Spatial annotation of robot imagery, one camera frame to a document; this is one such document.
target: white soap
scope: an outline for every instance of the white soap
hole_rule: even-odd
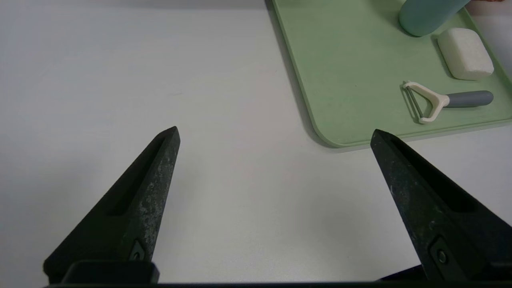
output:
[[[437,44],[455,78],[478,80],[494,72],[493,61],[473,30],[450,28],[439,35]]]

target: gray handle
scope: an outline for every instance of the gray handle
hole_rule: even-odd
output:
[[[489,91],[471,91],[448,94],[450,103],[447,107],[476,107],[491,103],[494,95]]]

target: screw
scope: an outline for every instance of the screw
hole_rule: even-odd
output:
[[[439,249],[437,251],[437,259],[439,260],[439,262],[443,263],[443,264],[446,264],[448,263],[448,256],[446,255],[446,253]]]

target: green tray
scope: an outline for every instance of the green tray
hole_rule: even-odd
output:
[[[479,81],[452,78],[436,38],[450,27],[477,31],[465,9],[432,35],[412,37],[398,23],[404,0],[274,0],[309,115],[317,134],[335,147],[370,142],[375,129],[402,138],[512,120],[512,86],[495,71]],[[441,94],[489,90],[494,101],[444,108],[421,125],[400,88],[405,80]],[[430,104],[416,94],[425,114]]]

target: teal bottle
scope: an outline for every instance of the teal bottle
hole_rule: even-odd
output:
[[[470,0],[407,0],[398,16],[400,25],[414,36],[434,32]]]

